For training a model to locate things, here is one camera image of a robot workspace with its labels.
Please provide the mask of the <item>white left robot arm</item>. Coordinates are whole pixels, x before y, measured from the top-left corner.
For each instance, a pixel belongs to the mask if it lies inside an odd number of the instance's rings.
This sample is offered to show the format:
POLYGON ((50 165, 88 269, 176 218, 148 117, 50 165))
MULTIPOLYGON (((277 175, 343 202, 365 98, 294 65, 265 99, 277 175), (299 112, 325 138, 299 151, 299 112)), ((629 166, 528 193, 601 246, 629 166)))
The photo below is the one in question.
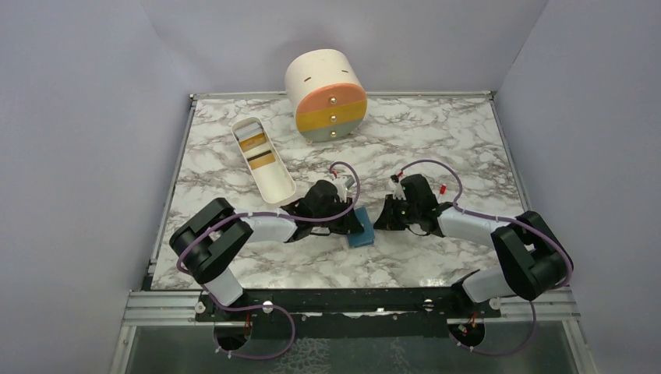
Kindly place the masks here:
POLYGON ((169 239, 178 268, 216 298, 225 319, 245 309, 243 288, 229 266, 247 244, 292 243, 309 236, 350 235, 364 231, 348 190, 353 177, 319 180, 300 199, 273 211, 234 208, 225 198, 212 199, 169 239))

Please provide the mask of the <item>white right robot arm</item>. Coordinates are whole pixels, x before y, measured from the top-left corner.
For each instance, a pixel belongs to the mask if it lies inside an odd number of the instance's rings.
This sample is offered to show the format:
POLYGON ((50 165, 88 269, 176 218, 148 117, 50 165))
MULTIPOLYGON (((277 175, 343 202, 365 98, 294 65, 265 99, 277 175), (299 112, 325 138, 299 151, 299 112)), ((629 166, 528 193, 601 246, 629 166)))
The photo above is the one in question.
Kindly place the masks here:
POLYGON ((472 272, 454 284, 451 310, 468 317, 481 302, 518 296, 533 301, 566 281, 573 263, 542 217, 528 210, 516 217, 469 213, 438 201, 425 177, 394 178, 374 229, 405 231, 417 224, 424 235, 457 238, 495 251, 498 264, 472 272))

